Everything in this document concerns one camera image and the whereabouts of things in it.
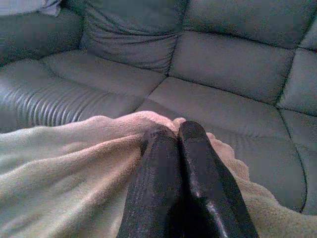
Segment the fleece blanket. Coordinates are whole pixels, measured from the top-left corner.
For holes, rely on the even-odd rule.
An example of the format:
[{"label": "fleece blanket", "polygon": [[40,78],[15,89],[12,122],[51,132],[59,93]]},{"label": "fleece blanket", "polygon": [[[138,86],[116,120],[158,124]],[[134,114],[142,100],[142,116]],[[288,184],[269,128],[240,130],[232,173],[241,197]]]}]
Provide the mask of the fleece blanket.
[{"label": "fleece blanket", "polygon": [[[139,112],[0,134],[0,237],[116,237],[141,137],[157,124],[177,133],[184,121]],[[229,145],[208,137],[260,237],[317,236],[316,216],[279,205]]]}]

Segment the sofa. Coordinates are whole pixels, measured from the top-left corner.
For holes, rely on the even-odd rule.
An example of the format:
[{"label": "sofa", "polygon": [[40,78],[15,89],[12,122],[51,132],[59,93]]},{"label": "sofa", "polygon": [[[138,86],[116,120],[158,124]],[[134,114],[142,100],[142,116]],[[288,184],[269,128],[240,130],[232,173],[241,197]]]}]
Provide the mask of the sofa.
[{"label": "sofa", "polygon": [[0,133],[154,111],[317,215],[316,0],[65,0],[0,17]]}]

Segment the blanket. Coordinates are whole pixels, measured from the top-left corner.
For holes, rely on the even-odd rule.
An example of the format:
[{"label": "blanket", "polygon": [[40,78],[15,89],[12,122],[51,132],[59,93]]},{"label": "blanket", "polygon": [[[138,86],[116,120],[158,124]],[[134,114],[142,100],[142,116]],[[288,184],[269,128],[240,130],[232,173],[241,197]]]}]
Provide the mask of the blanket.
[{"label": "blanket", "polygon": [[[141,137],[157,124],[177,133],[184,121],[138,112],[0,134],[0,237],[116,237]],[[260,237],[317,236],[316,216],[279,205],[229,145],[208,137]]]}]

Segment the beige blanket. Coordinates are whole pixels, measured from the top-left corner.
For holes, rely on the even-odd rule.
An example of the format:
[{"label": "beige blanket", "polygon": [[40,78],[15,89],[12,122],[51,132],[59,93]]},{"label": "beige blanket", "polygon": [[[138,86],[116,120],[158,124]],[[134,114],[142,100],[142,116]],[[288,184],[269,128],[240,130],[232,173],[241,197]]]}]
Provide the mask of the beige blanket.
[{"label": "beige blanket", "polygon": [[[140,138],[156,124],[177,133],[184,120],[139,112],[0,134],[0,237],[116,237]],[[261,237],[317,236],[317,217],[280,206],[229,145],[208,136]]]}]

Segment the leather couch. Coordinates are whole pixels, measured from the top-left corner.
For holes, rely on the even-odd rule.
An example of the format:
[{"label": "leather couch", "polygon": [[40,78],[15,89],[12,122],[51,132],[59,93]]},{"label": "leather couch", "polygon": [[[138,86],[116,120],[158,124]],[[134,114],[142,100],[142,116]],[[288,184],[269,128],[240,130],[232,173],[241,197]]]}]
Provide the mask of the leather couch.
[{"label": "leather couch", "polygon": [[0,132],[151,110],[195,120],[317,215],[316,0],[67,0],[0,18]]}]

